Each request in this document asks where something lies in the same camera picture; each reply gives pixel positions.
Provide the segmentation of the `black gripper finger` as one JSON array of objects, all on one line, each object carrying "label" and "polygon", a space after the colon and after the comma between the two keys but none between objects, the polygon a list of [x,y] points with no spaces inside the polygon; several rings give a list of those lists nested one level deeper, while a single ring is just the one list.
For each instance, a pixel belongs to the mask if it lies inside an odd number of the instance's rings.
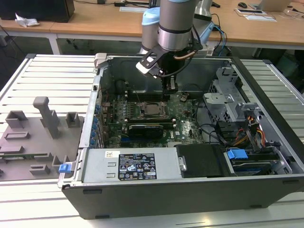
[{"label": "black gripper finger", "polygon": [[170,100],[170,96],[178,92],[178,84],[176,83],[176,76],[162,78],[163,99]]}]

